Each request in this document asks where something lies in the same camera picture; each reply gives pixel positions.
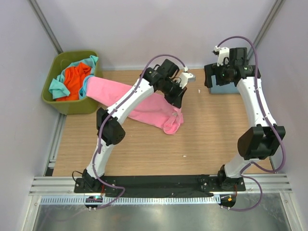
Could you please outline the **pink t shirt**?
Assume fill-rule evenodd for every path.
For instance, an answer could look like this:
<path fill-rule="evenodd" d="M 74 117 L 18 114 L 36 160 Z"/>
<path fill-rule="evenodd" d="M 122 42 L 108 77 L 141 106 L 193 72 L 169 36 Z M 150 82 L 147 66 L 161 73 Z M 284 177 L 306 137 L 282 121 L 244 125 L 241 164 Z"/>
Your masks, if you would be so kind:
<path fill-rule="evenodd" d="M 119 101 L 132 86 L 99 77 L 87 81 L 86 96 L 109 107 Z M 170 105 L 164 96 L 153 93 L 129 114 L 129 118 L 155 126 L 164 133 L 173 135 L 183 124 L 183 114 L 179 108 Z"/>

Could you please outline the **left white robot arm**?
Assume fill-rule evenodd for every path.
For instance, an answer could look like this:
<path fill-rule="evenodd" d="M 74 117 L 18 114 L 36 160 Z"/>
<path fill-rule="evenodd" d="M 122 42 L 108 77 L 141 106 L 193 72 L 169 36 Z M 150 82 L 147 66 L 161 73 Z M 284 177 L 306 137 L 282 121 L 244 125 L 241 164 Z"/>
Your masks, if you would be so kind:
<path fill-rule="evenodd" d="M 116 103 L 97 112 L 98 139 L 91 162 L 80 178 L 75 180 L 76 193 L 98 193 L 103 183 L 107 161 L 114 147 L 125 137 L 122 124 L 128 115 L 146 98 L 156 91 L 164 94 L 165 100 L 181 108 L 187 84 L 195 81 L 195 75 L 187 67 L 179 67 L 165 59 L 161 65 L 146 66 L 136 83 Z"/>

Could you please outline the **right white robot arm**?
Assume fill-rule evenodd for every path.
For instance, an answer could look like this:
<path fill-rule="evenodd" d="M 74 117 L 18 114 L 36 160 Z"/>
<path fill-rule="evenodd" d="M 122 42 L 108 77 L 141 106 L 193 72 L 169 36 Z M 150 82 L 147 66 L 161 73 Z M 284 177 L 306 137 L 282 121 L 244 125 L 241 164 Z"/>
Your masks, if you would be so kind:
<path fill-rule="evenodd" d="M 231 191 L 243 182 L 241 174 L 250 165 L 273 156 L 286 131 L 277 125 L 267 106 L 261 87 L 261 75 L 255 65 L 250 65 L 247 48 L 216 46 L 213 53 L 216 63 L 204 66 L 205 86 L 213 87 L 233 83 L 244 102 L 249 129 L 237 141 L 237 155 L 218 171 L 217 185 L 221 190 Z"/>

